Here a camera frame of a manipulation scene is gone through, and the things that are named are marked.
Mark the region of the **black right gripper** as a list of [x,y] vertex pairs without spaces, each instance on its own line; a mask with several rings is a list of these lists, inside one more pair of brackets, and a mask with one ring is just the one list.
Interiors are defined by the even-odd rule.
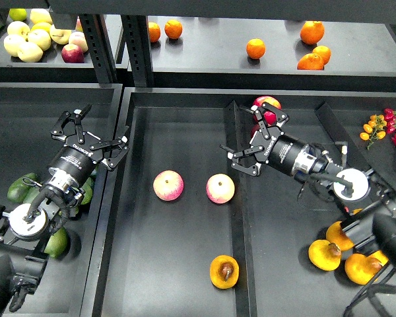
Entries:
[[249,142],[250,147],[244,150],[234,150],[227,145],[220,145],[220,148],[226,151],[231,168],[249,176],[260,175],[261,163],[268,164],[289,176],[294,176],[297,172],[309,174],[312,171],[312,154],[308,144],[285,133],[281,133],[276,141],[271,137],[269,128],[272,126],[268,126],[264,114],[274,114],[275,126],[279,129],[289,120],[287,114],[268,102],[254,110],[244,106],[240,106],[239,109],[255,116],[261,131],[254,133]]

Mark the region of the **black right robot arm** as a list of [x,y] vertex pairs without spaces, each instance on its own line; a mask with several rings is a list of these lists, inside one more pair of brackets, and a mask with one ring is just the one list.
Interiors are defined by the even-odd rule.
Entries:
[[347,165],[347,141],[333,142],[341,147],[341,162],[336,163],[325,144],[305,142],[285,133],[282,127],[289,117],[280,108],[263,102],[240,110],[250,113],[258,127],[247,148],[223,146],[231,167],[258,176],[262,165],[270,166],[334,202],[345,217],[340,229],[352,242],[352,249],[365,258],[380,251],[388,259],[343,314],[352,316],[353,308],[367,299],[379,316],[389,316],[378,295],[396,294],[396,193],[381,182],[373,169]]

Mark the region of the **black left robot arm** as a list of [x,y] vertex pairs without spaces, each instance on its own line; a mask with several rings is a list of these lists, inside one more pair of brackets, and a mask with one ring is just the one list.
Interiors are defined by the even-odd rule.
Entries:
[[50,177],[40,183],[24,175],[10,186],[13,210],[0,205],[0,316],[16,312],[36,292],[49,254],[46,245],[87,196],[86,183],[99,165],[112,171],[129,151],[128,138],[103,141],[83,129],[91,105],[64,111],[51,129],[63,146],[50,162]]

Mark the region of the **yellow pear under arm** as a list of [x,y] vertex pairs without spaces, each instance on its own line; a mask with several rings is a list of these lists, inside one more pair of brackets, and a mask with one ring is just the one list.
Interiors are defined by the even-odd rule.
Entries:
[[336,244],[342,252],[353,248],[354,242],[343,232],[341,221],[336,221],[326,231],[326,239]]

